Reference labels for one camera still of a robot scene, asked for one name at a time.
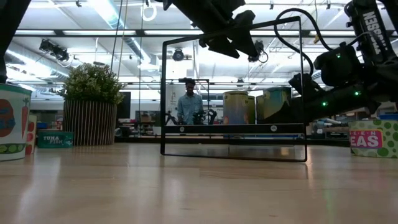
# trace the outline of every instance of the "black metal frame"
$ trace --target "black metal frame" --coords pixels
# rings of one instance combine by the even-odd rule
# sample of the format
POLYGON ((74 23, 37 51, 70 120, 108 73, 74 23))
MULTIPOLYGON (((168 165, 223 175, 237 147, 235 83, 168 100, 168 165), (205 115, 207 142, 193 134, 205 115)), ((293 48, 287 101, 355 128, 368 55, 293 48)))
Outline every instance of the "black metal frame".
POLYGON ((221 30, 218 32, 212 32, 209 34, 196 35, 192 37, 184 37, 181 39, 169 40, 163 43, 162 47, 162 77, 160 81, 160 117, 162 134, 160 137, 160 153, 163 156, 185 156, 185 157, 208 157, 208 158, 219 158, 219 159, 248 159, 248 160, 262 160, 262 161, 281 161, 281 162, 305 162, 307 161, 307 137, 305 135, 305 118, 303 123, 299 124, 256 124, 256 125, 216 125, 216 126, 166 126, 165 124, 165 110, 166 110, 166 64, 167 64, 167 46, 170 44, 177 44, 186 41, 192 41, 202 38, 212 38, 218 35, 231 32, 233 30, 238 31, 241 29, 252 30, 260 29, 262 27, 269 27, 279 24, 285 24, 289 22, 298 22, 299 24, 299 41, 300 41, 300 65, 301 74, 303 70, 303 57, 302 57, 302 25, 301 18, 299 16, 290 17, 286 19, 279 19, 278 21, 262 22, 246 27, 238 27, 233 29, 221 30), (166 143, 182 143, 184 141, 178 141, 181 139, 166 139, 166 133, 180 133, 180 134, 207 134, 207 133, 223 133, 223 134, 260 134, 260 133, 303 133, 303 139, 293 140, 262 140, 262 139, 189 139, 188 144, 237 144, 237 145, 287 145, 287 144, 300 144, 304 146, 304 159, 283 159, 283 158, 252 158, 252 157, 214 157, 214 156, 189 156, 180 154, 167 154, 165 153, 166 143))

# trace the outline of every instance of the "spotlight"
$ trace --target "spotlight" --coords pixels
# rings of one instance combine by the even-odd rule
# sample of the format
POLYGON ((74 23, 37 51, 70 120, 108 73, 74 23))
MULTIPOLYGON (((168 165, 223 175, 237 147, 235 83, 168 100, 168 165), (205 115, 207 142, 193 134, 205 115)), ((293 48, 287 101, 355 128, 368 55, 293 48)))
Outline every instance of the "spotlight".
POLYGON ((239 78, 236 83, 244 83, 242 78, 239 78))
POLYGON ((184 60, 184 53, 182 52, 182 49, 175 49, 173 54, 173 60, 175 60, 176 62, 184 60))
POLYGON ((42 40, 39 50, 43 51, 45 54, 50 53, 51 56, 54 56, 61 62, 69 60, 68 49, 62 49, 59 45, 55 45, 49 40, 42 40))

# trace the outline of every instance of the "slatted wooden pot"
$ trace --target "slatted wooden pot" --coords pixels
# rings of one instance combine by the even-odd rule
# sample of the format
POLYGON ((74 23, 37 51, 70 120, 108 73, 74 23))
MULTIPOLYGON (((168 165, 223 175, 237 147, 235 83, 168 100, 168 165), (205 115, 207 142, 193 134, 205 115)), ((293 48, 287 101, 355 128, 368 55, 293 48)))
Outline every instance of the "slatted wooden pot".
POLYGON ((74 133, 74 146, 113 144, 116 110, 116 105, 110 103, 66 100, 63 130, 74 133))

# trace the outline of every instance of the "pea pod illustration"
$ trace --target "pea pod illustration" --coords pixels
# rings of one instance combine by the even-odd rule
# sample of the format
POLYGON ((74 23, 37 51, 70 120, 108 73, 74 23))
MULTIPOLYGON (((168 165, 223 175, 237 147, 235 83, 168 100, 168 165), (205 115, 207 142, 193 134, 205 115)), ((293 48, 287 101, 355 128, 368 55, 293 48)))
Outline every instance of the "pea pod illustration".
POLYGON ((0 144, 0 154, 13 154, 23 151, 25 144, 0 144))

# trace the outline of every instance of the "peas can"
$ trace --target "peas can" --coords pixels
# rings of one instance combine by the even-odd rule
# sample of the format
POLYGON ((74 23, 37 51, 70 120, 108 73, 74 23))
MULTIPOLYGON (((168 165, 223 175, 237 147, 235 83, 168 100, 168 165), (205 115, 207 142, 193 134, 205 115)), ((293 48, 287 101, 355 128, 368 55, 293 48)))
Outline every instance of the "peas can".
POLYGON ((19 86, 0 84, 0 161, 25 157, 31 94, 19 86))
POLYGON ((248 103, 248 117, 249 117, 249 124, 256 123, 256 103, 255 97, 249 96, 249 103, 248 103))
POLYGON ((292 89, 289 87, 273 87, 263 91, 264 119, 278 112, 284 103, 292 98, 292 89))
POLYGON ((228 91, 224 93, 224 124, 248 124, 248 93, 228 91))
POLYGON ((262 124, 264 119, 264 95, 256 97, 257 124, 262 124))

